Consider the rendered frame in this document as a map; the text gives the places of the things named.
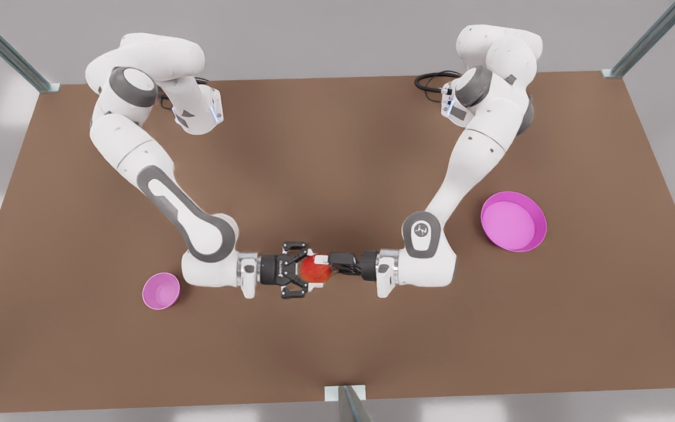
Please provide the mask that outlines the red apple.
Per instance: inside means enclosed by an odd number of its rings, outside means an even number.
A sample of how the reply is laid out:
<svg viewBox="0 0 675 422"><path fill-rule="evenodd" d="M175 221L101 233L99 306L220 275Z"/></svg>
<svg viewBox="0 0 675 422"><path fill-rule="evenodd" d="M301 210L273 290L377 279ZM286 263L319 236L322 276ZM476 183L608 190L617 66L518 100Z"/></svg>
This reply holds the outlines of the red apple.
<svg viewBox="0 0 675 422"><path fill-rule="evenodd" d="M316 265L313 256L308 256L300 262L299 276L306 281L326 283L332 277L332 266Z"/></svg>

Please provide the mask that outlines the small pink bowl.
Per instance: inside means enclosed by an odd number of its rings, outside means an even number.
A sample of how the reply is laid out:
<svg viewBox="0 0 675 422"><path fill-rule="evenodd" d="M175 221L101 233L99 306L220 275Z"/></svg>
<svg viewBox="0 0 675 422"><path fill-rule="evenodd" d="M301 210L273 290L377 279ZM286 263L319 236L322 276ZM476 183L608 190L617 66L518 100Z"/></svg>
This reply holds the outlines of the small pink bowl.
<svg viewBox="0 0 675 422"><path fill-rule="evenodd" d="M180 296L180 282L171 273L157 273L149 277L142 289L142 301L153 310L167 309Z"/></svg>

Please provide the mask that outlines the pink plate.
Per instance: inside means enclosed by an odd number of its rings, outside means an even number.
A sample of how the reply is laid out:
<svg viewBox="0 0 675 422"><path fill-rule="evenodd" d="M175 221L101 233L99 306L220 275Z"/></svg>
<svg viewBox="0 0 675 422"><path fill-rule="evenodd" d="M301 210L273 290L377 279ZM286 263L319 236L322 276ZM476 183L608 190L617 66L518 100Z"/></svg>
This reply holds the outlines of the pink plate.
<svg viewBox="0 0 675 422"><path fill-rule="evenodd" d="M536 249L547 234L546 214L541 206L513 190L498 192L485 200L480 224L490 242L513 252Z"/></svg>

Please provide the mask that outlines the silver frame post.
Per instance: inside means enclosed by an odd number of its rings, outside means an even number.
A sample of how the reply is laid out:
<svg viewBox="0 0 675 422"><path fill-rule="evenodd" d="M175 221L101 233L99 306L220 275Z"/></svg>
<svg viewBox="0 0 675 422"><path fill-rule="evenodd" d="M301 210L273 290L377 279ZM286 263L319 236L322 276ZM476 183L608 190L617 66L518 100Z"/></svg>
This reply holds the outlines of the silver frame post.
<svg viewBox="0 0 675 422"><path fill-rule="evenodd" d="M340 385L324 387L324 401L335 401L339 422L373 422L365 407L366 386Z"/></svg>
<svg viewBox="0 0 675 422"><path fill-rule="evenodd" d="M605 79L622 79L633 69L640 59L675 26L675 0L664 13L646 30L635 44L610 69L602 69Z"/></svg>
<svg viewBox="0 0 675 422"><path fill-rule="evenodd" d="M0 58L38 93L58 93L61 90L59 83L46 80L2 35L0 35Z"/></svg>

